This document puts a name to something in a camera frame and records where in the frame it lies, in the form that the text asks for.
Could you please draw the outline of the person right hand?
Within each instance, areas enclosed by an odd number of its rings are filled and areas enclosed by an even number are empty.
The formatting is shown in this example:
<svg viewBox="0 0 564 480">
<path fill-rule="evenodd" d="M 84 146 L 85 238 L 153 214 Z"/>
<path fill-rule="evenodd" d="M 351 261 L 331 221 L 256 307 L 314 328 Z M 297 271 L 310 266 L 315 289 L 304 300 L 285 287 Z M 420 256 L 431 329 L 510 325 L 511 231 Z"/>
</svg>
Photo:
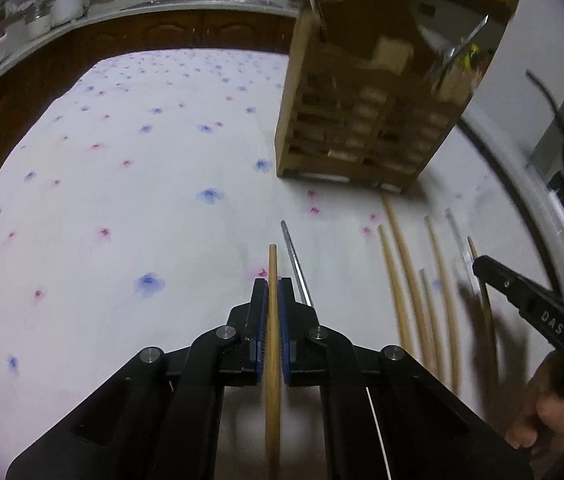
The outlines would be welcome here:
<svg viewBox="0 0 564 480">
<path fill-rule="evenodd" d="M 517 450 L 536 445 L 550 453 L 564 451 L 564 356 L 549 353 L 527 384 L 520 410 L 506 430 Z"/>
</svg>

